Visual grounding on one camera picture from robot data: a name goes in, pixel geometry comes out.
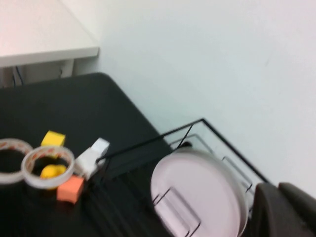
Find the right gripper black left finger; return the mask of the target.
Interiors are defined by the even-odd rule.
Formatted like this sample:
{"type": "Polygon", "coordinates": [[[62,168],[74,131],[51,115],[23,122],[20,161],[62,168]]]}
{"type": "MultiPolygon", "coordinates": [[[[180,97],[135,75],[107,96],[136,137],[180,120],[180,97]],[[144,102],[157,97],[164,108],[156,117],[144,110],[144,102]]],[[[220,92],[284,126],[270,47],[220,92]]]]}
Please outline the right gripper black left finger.
{"type": "Polygon", "coordinates": [[[310,237],[311,229],[287,198],[268,183],[255,190],[251,218],[244,237],[310,237]]]}

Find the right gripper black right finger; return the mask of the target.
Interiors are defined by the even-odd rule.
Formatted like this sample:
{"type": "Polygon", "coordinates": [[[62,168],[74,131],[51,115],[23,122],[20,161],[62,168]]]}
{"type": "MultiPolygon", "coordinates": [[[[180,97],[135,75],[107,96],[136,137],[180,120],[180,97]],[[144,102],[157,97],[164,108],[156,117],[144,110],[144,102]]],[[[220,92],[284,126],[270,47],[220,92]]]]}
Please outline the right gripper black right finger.
{"type": "Polygon", "coordinates": [[[291,183],[279,183],[278,189],[315,235],[316,199],[291,183]]]}

